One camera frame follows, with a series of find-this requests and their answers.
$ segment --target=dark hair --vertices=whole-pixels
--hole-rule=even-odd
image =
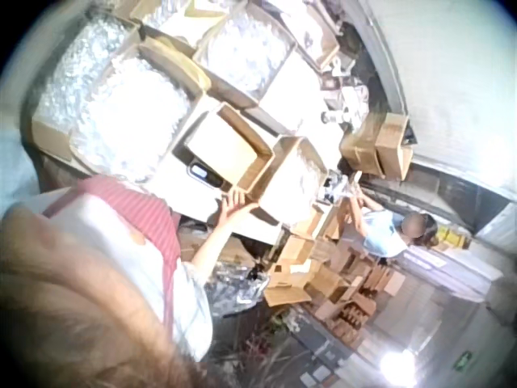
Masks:
[[[438,245],[436,232],[438,232],[438,223],[427,213],[420,214],[423,218],[425,229],[420,237],[413,239],[413,244],[420,247],[434,247]]]

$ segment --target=green exit sign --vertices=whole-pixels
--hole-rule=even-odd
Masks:
[[[473,354],[469,350],[463,352],[463,354],[454,363],[452,368],[457,372],[463,372],[469,362],[472,360]]]

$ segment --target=red striped apron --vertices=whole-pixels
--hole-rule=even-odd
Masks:
[[[176,235],[179,214],[172,213],[164,200],[126,188],[115,178],[96,175],[78,183],[52,203],[43,215],[52,218],[74,200],[88,193],[111,206],[126,222],[142,233],[163,256],[163,320],[172,339],[173,274],[180,254]]]

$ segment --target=white shirt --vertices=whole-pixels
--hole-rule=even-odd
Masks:
[[[35,213],[42,213],[66,190],[37,196],[25,205]],[[117,212],[90,194],[77,198],[49,221],[112,260],[163,322],[163,257],[149,240],[145,240],[145,245],[137,244]],[[194,266],[180,259],[174,272],[173,309],[174,342],[200,361],[212,342],[212,318],[203,282]]]

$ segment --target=plastic packaging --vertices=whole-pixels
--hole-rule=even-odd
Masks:
[[[110,15],[96,15],[67,48],[47,80],[35,116],[60,132],[76,125],[93,82],[120,48],[128,29]]]
[[[256,268],[218,261],[211,279],[204,286],[214,317],[240,313],[263,299],[269,283],[267,274]]]
[[[310,217],[321,171],[298,150],[289,155],[269,183],[260,204],[277,221],[292,226]]]
[[[210,40],[200,62],[240,91],[258,99],[284,62],[290,44],[276,25],[242,10]]]
[[[96,6],[106,8],[108,10],[114,10],[125,0],[94,0],[93,3]]]
[[[70,143],[97,172],[139,183],[153,175],[191,101],[182,87],[139,57],[92,93]]]
[[[188,3],[189,0],[162,0],[162,4],[154,13],[146,15],[142,21],[150,27],[159,29],[172,15],[180,12]]]

